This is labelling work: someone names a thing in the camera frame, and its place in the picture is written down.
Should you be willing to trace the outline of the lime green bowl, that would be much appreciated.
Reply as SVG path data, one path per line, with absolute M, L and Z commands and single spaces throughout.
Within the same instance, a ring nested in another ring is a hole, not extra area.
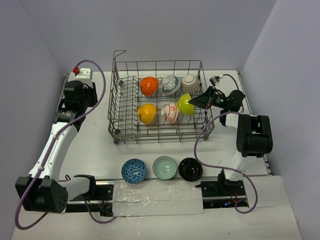
M 178 110 L 180 113 L 187 115 L 187 116 L 194 115 L 194 113 L 195 113 L 194 106 L 191 103 L 189 103 L 189 101 L 191 99 L 192 98 L 189 93 L 185 93 L 179 98 L 177 105 L 178 105 Z

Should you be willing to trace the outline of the grey patterned bowl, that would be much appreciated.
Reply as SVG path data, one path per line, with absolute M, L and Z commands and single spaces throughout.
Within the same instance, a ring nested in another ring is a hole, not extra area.
M 184 94 L 198 94 L 200 92 L 200 80 L 195 75 L 188 74 L 182 78 L 181 89 Z

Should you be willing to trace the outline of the orange white patterned bowl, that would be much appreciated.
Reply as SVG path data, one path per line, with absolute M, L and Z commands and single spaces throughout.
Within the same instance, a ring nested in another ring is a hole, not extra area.
M 162 107 L 161 115 L 164 117 L 164 120 L 169 124 L 174 124 L 178 118 L 179 109 L 176 102 L 170 102 Z

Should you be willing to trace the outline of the blue floral bowl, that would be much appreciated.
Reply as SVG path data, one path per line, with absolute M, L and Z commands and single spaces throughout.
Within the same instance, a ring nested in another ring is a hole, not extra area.
M 161 80 L 162 91 L 166 95 L 172 95 L 178 91 L 181 80 L 175 75 L 168 75 Z

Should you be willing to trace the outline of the grey wire dish rack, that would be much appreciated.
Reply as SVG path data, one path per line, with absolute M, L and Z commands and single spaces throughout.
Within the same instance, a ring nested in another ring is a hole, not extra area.
M 193 141 L 213 118 L 212 111 L 195 107 L 194 115 L 180 113 L 177 120 L 170 124 L 161 115 L 161 109 L 168 103 L 177 102 L 183 95 L 183 90 L 178 89 L 177 92 L 167 95 L 162 86 L 159 86 L 151 96 L 145 96 L 140 84 L 145 77 L 154 77 L 162 81 L 168 75 L 182 79 L 191 74 L 200 81 L 200 88 L 196 93 L 200 95 L 207 89 L 202 61 L 199 59 L 120 61 L 119 57 L 124 53 L 125 50 L 115 50 L 112 60 L 107 118 L 108 132 L 114 143 Z M 143 123 L 138 115 L 138 108 L 144 104 L 153 104 L 156 107 L 155 117 L 150 124 Z

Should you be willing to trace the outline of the orange bowl white inside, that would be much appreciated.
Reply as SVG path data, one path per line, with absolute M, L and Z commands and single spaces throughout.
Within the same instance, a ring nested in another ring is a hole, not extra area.
M 140 81 L 140 89 L 143 95 L 151 96 L 154 94 L 159 86 L 159 81 L 157 78 L 152 76 L 147 76 Z

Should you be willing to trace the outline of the yellow-orange bowl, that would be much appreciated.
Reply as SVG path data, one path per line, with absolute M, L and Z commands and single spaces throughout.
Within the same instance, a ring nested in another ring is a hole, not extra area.
M 141 105 L 137 110 L 140 120 L 146 125 L 150 124 L 154 120 L 156 113 L 156 106 L 151 103 Z

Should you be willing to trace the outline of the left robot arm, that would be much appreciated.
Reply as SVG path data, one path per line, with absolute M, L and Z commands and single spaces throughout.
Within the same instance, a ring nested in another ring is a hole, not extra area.
M 97 102 L 96 84 L 91 80 L 71 80 L 65 84 L 45 148 L 28 175 L 19 177 L 15 183 L 26 211 L 60 214 L 68 201 L 80 195 L 90 200 L 97 195 L 92 175 L 78 174 L 70 183 L 59 183 L 67 151 L 84 121 L 79 117 Z

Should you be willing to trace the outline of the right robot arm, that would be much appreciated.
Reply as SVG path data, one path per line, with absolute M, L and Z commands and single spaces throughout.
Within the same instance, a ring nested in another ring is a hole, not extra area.
M 188 101 L 205 110 L 212 106 L 220 108 L 220 115 L 216 119 L 222 126 L 236 129 L 236 152 L 231 167 L 221 167 L 217 178 L 216 189 L 223 196 L 239 188 L 250 164 L 273 149 L 270 118 L 239 113 L 244 98 L 245 94 L 238 89 L 225 96 L 210 86 L 203 94 Z

